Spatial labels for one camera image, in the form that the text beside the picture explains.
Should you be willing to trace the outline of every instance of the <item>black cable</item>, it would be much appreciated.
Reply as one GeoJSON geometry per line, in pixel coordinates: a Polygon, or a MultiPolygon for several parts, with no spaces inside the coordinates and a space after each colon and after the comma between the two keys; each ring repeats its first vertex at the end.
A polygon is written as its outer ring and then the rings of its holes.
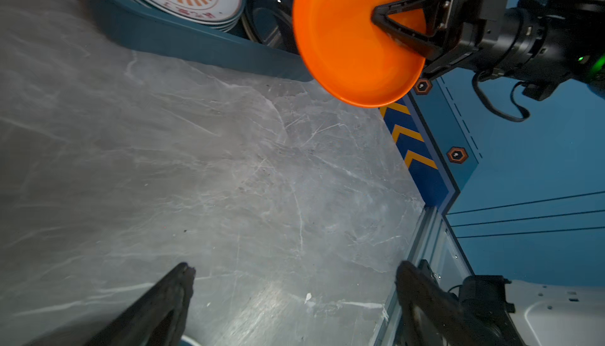
{"type": "Polygon", "coordinates": [[[483,103],[483,106],[485,106],[485,108],[487,108],[488,111],[491,112],[492,114],[497,115],[503,119],[506,119],[509,122],[520,123],[520,122],[526,121],[530,115],[529,111],[525,107],[521,107],[520,105],[518,105],[514,98],[515,89],[521,85],[525,85],[525,82],[517,82],[512,87],[512,90],[510,91],[510,101],[512,102],[513,105],[515,105],[515,107],[517,107],[517,109],[519,110],[519,112],[521,113],[521,116],[522,116],[522,117],[515,117],[515,116],[509,115],[509,114],[505,114],[502,111],[500,111],[499,109],[495,108],[494,105],[491,103],[491,101],[489,101],[488,97],[485,95],[483,90],[480,89],[479,76],[483,73],[484,72],[478,72],[478,73],[475,73],[475,75],[473,76],[473,89],[475,90],[475,94],[477,94],[477,97],[479,97],[479,100],[481,101],[481,103],[483,103]]]}
{"type": "Polygon", "coordinates": [[[455,285],[454,287],[450,288],[450,289],[448,290],[448,293],[450,293],[450,292],[451,292],[451,290],[453,290],[453,289],[457,289],[457,288],[459,288],[459,287],[462,287],[462,284],[455,285]]]}

